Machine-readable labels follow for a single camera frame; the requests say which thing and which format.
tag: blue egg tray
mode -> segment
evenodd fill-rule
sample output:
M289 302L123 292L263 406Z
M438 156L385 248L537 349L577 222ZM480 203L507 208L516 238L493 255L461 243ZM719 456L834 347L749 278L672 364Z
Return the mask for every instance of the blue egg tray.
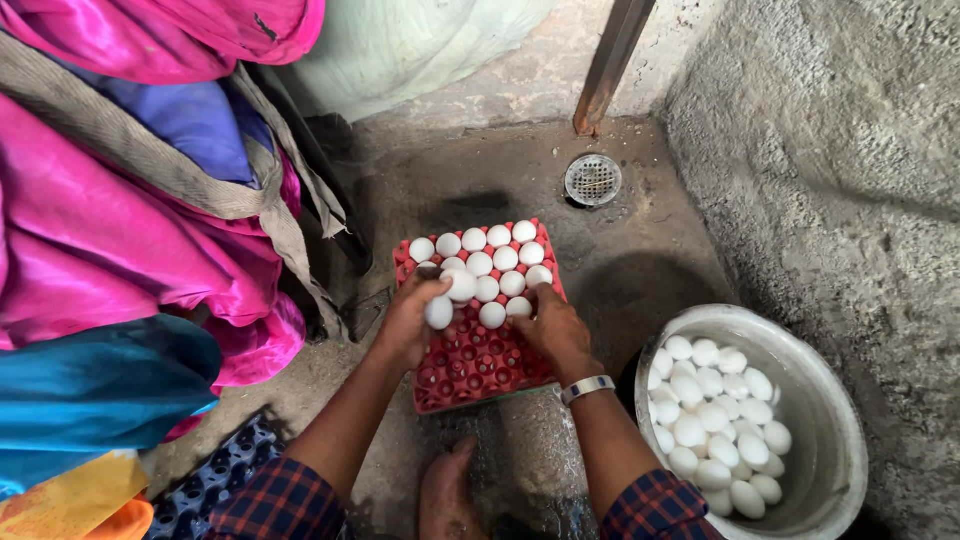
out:
M285 447L263 414L257 414L177 489L154 501L149 540L200 540L210 530L210 510L247 485Z

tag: wristwatch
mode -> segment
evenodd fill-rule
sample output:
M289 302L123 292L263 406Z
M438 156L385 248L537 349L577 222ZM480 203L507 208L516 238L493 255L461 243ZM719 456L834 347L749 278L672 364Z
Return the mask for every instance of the wristwatch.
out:
M570 406L573 400L590 392L596 392L597 390L614 390L615 388L616 386L613 385L613 379L606 375L590 377L589 379L578 380L570 384L564 390L564 393L560 395L560 399L564 402L564 405Z

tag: rusty metal bar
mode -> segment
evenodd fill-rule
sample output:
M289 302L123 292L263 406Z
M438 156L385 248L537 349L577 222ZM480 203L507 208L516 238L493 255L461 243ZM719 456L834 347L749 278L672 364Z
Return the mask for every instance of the rusty metal bar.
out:
M607 113L655 4L655 0L616 0L613 3L607 28L600 38L587 74L584 93L580 95L580 105L573 115L573 128L577 135L600 135L600 122Z

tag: red egg tray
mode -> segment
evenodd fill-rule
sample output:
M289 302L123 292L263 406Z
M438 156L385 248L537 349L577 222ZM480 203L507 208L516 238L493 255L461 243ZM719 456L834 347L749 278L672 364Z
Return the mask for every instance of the red egg tray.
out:
M534 241L543 246L542 265L553 273L553 290L566 301L550 236L540 220L533 218L530 222L537 226L537 239ZM513 231L513 223L505 225ZM488 229L480 228L484 233ZM464 235L462 231L456 234L460 237ZM428 238L437 242L436 235ZM520 245L516 241L510 242L510 246L519 252ZM409 248L410 240L403 240L394 249L397 287L403 285L417 269L417 263L407 253ZM493 257L495 249L487 246L483 251ZM468 253L460 250L457 257L466 262ZM434 255L430 260L437 266L444 262L439 255ZM523 275L527 273L527 267L523 264L518 265L516 270ZM490 275L499 281L501 272L494 269ZM529 289L525 289L523 294L527 295L528 292ZM506 306L507 300L501 294L495 302ZM480 302L473 299L466 307L458 309L462 316L454 315L453 324L457 331L454 340L448 341L437 336L430 343L423 364L414 374L414 407L419 414L475 405L557 381L550 364L518 332L507 328L506 324L496 330L482 327L479 321L480 307Z

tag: person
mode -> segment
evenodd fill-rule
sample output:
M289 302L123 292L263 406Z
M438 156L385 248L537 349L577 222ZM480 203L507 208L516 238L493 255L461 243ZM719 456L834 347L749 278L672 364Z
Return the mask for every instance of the person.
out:
M210 516L211 536L335 538L343 503L373 435L402 378L422 362L432 331L424 310L451 282L420 269L399 289L376 339L330 402L283 456L265 465ZM602 376L590 353L590 333L553 289L534 291L537 317L514 318L551 363L563 388ZM611 391L585 393L570 404L593 511L605 538L721 538L707 522L708 506L692 484L660 466ZM420 538L487 538L467 487L476 445L468 436L429 467L420 487Z

